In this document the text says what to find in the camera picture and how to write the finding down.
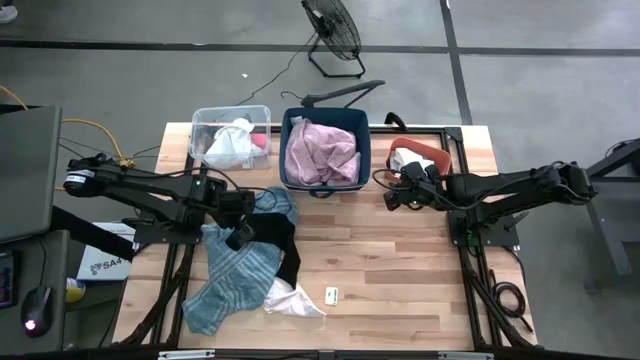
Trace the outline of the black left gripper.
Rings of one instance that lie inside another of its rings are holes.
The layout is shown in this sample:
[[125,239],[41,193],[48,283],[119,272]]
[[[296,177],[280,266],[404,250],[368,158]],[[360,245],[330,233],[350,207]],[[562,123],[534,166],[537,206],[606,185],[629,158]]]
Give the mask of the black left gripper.
[[[246,216],[253,213],[254,207],[253,191],[246,189],[222,191],[217,202],[217,224],[238,226]],[[251,224],[244,223],[229,235],[225,243],[231,250],[240,250],[254,236],[255,230]]]

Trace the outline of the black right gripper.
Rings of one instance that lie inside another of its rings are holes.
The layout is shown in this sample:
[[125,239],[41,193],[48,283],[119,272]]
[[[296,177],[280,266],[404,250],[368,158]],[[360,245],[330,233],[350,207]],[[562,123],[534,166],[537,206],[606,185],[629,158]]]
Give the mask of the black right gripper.
[[[424,168],[428,176],[439,176],[440,172],[436,165],[429,165]],[[406,176],[401,177],[399,184],[399,202],[406,205],[411,210],[421,210],[429,207],[434,210],[448,210],[441,193],[437,192],[436,186],[423,177],[423,168],[419,162],[411,162],[405,166]]]

